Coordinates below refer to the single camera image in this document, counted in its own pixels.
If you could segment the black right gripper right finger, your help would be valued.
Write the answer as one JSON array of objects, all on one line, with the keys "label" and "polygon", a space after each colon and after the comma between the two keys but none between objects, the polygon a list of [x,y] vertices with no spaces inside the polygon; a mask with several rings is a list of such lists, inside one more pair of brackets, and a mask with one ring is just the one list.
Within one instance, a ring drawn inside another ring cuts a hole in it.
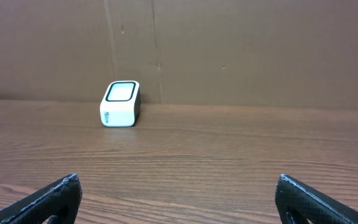
[{"label": "black right gripper right finger", "polygon": [[282,223],[358,223],[358,211],[288,174],[278,179],[275,204]]}]

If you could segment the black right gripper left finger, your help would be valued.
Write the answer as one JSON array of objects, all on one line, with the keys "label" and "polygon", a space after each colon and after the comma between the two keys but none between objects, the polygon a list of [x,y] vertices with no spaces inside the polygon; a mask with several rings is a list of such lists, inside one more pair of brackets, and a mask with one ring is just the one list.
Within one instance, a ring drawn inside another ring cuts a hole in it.
[{"label": "black right gripper left finger", "polygon": [[0,223],[70,223],[76,220],[82,199],[77,174],[72,173],[0,210]]}]

